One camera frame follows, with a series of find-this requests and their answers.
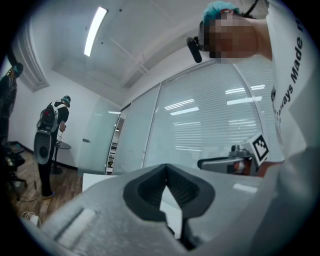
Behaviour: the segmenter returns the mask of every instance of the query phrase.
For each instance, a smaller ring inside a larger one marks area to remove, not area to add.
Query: neck
[[[255,31],[257,54],[272,61],[272,49],[267,21],[265,19],[249,19]]]

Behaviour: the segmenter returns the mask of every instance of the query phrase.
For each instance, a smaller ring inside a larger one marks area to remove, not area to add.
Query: black pants
[[[38,164],[39,175],[40,175],[40,180],[42,185],[41,190],[42,190],[42,195],[44,197],[48,197],[52,195],[52,190],[50,186],[50,173],[51,173],[52,157],[55,152],[56,142],[57,142],[57,136],[52,136],[49,160],[46,164]]]

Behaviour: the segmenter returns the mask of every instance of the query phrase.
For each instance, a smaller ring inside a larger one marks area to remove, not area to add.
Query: backpack
[[[55,106],[56,102],[60,101],[53,101],[46,107],[46,109],[41,111],[40,119],[36,125],[38,130],[53,133],[57,129],[59,117],[58,109],[63,107],[66,108],[66,105],[60,104],[59,106]]]

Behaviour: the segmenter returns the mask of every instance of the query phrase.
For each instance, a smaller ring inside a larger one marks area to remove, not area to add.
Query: black side table
[[[54,153],[54,164],[53,168],[51,169],[51,174],[62,174],[62,169],[57,167],[57,154],[58,154],[58,149],[62,150],[69,150],[71,149],[71,146],[65,142],[57,142],[55,145],[55,153]]]

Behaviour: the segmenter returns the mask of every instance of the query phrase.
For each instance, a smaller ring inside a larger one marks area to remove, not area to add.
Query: person in white shirt
[[[266,19],[243,17],[232,3],[208,5],[198,44],[218,62],[262,55],[272,62],[272,100],[285,158],[320,146],[320,54],[300,20],[279,0],[269,0]],[[263,176],[270,163],[261,166]]]

